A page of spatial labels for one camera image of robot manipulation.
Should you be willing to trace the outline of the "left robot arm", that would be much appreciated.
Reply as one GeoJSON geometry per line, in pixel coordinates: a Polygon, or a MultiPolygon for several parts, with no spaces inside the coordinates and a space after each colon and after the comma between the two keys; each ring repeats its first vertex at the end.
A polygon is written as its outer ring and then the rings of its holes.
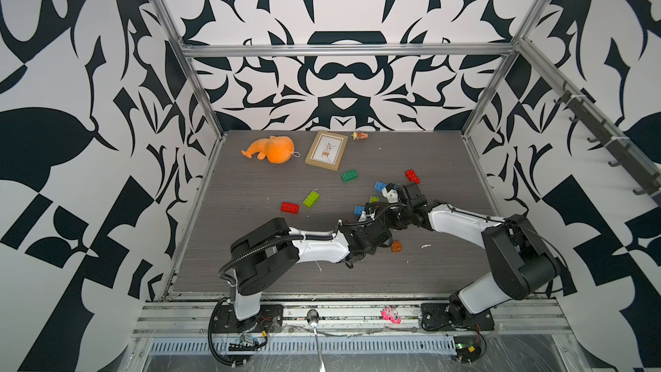
{"type": "Polygon", "coordinates": [[[351,268],[393,242],[390,229],[380,220],[340,220],[330,231],[314,232],[275,218],[231,245],[232,258],[219,269],[218,277],[230,286],[229,301],[237,321],[254,320],[261,311],[263,291],[294,265],[327,262],[351,268]]]}

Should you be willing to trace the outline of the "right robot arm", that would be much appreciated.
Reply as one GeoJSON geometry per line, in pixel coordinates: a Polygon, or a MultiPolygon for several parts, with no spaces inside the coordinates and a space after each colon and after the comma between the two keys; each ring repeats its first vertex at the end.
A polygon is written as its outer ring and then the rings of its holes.
{"type": "Polygon", "coordinates": [[[415,225],[450,234],[485,250],[490,272],[454,293],[448,314],[454,324],[510,300],[524,300],[563,272],[562,259],[522,215],[490,217],[429,201],[417,184],[389,184],[381,190],[389,203],[386,221],[403,230],[415,225]]]}

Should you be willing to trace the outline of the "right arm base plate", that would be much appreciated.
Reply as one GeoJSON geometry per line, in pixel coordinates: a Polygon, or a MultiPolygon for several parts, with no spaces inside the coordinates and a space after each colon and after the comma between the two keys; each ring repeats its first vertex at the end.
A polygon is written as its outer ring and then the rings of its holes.
{"type": "Polygon", "coordinates": [[[424,303],[421,311],[420,325],[426,332],[490,332],[495,329],[495,321],[489,310],[474,314],[459,303],[424,303]]]}

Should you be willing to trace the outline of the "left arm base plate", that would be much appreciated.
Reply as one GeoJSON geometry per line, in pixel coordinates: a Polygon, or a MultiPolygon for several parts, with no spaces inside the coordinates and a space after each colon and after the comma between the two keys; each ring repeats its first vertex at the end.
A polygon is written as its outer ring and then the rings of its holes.
{"type": "Polygon", "coordinates": [[[239,320],[232,305],[222,304],[213,310],[209,329],[212,333],[268,331],[282,324],[283,311],[282,305],[263,305],[257,315],[239,320]]]}

